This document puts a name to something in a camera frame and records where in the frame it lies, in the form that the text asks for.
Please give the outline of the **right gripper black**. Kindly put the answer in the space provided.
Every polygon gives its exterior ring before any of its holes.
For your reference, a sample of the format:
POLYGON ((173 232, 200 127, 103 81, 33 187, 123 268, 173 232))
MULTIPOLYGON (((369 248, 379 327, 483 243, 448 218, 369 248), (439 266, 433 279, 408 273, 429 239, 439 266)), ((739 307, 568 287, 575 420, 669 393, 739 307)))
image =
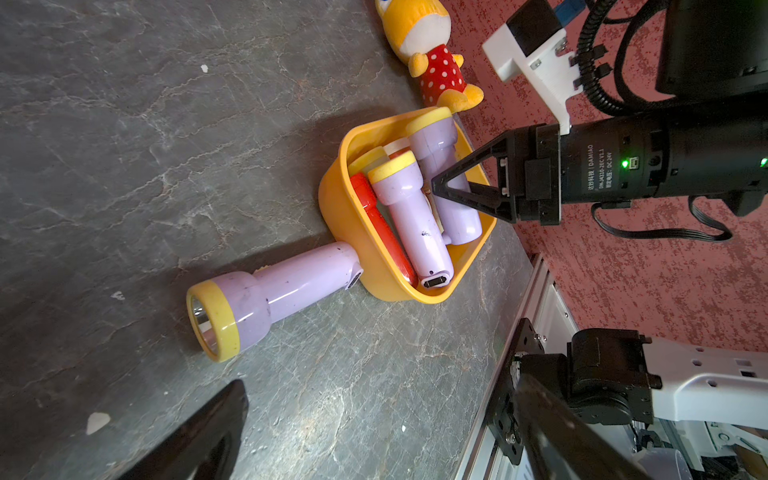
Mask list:
POLYGON ((556 226, 562 210, 560 167, 560 128, 541 124, 503 132, 462 158, 452 153, 430 185, 440 198, 510 224, 536 221, 556 226), (495 184, 467 179, 467 172, 487 162, 495 166, 495 184), (468 191, 455 184, 461 178, 468 182, 468 191))

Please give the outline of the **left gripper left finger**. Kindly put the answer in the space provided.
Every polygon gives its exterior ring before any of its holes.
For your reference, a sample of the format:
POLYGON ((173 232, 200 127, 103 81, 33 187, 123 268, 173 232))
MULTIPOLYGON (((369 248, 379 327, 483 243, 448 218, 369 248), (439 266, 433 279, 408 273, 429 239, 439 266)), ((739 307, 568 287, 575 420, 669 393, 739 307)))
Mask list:
POLYGON ((230 478, 237 462, 248 410, 244 382, 230 382, 121 477, 230 478))

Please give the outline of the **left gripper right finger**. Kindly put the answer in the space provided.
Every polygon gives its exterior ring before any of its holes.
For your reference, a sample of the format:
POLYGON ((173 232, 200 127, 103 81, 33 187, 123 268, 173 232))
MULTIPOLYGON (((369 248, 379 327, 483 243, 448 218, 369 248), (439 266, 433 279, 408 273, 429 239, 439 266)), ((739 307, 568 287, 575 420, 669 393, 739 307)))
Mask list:
POLYGON ((532 376, 521 376, 514 408, 535 480, 648 477, 532 376))

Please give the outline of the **purple flashlight top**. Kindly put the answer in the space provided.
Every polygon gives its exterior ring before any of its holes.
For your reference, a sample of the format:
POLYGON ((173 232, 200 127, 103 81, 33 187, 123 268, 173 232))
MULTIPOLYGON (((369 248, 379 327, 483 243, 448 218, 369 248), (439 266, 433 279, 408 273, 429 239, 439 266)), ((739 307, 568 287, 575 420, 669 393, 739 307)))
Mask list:
POLYGON ((410 149, 417 159, 430 198, 443 227, 446 245, 463 245, 482 233, 478 212, 433 193, 435 176, 452 167, 456 161, 455 144, 458 131, 448 107, 438 107, 420 115, 406 127, 410 149))

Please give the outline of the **purple flashlight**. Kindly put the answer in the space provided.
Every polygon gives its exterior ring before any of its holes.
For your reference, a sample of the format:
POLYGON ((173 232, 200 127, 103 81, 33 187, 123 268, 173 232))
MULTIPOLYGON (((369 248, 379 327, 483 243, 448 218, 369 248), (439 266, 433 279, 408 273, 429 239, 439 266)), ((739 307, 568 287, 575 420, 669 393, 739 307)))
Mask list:
POLYGON ((417 160, 407 151, 368 173, 378 200, 389 210, 421 286, 427 290, 447 286, 454 267, 430 203, 423 193, 424 179, 417 160))
POLYGON ((354 248, 334 242, 252 273, 234 271, 186 293, 195 336, 222 363, 260 342, 273 324, 354 286, 363 268, 354 248))
POLYGON ((438 107, 420 115, 406 127, 410 149, 417 159, 430 198, 443 227, 446 245, 463 245, 482 233, 478 212, 433 193, 435 176, 452 167, 456 161, 455 144, 458 131, 448 107, 438 107))

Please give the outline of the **yellow plastic storage tray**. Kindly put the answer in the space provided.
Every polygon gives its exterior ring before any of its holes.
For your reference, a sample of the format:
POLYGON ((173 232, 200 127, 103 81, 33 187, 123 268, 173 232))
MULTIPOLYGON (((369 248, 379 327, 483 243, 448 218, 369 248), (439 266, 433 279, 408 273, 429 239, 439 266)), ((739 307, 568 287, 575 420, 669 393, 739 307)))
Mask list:
POLYGON ((341 140, 337 159, 322 177, 318 188, 321 214, 337 241, 350 244, 358 254, 366 290, 386 302, 414 300, 438 304, 447 300, 494 230, 497 220, 481 213, 481 236, 464 245, 447 248, 454 266, 454 278, 444 288, 426 290, 408 283, 380 240, 350 182, 348 163, 367 151, 406 136, 406 126, 426 108, 386 117, 352 128, 341 140))

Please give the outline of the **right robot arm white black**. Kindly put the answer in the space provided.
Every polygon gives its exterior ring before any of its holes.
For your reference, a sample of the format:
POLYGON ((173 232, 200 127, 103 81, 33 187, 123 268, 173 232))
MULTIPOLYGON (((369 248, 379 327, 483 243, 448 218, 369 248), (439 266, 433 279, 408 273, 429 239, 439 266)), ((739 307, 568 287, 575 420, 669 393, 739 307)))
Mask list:
MULTIPOLYGON (((612 10, 588 1, 563 55, 556 8, 529 1, 484 43, 497 75, 525 75, 555 116, 509 130, 437 172, 435 195, 510 223, 556 225, 566 204, 592 215, 635 200, 719 200, 736 216, 767 192, 767 5, 648 1, 612 64, 597 34, 612 10)), ((705 350, 633 330, 587 329, 563 354, 514 353, 489 424, 523 422, 519 380, 546 387, 583 422, 767 426, 767 358, 705 350)))

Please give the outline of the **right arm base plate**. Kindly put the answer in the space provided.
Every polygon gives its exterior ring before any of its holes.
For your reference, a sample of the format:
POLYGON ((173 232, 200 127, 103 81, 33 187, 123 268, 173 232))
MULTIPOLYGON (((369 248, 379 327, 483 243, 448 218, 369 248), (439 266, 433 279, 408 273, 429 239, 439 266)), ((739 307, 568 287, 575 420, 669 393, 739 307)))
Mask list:
POLYGON ((513 367, 513 363, 527 354, 544 353, 544 348, 536 335, 528 318, 523 317, 517 321, 502 358, 501 369, 494 383, 484 418, 484 424, 489 428, 495 445, 515 466, 520 464, 524 446, 514 417, 513 396, 519 371, 513 367))

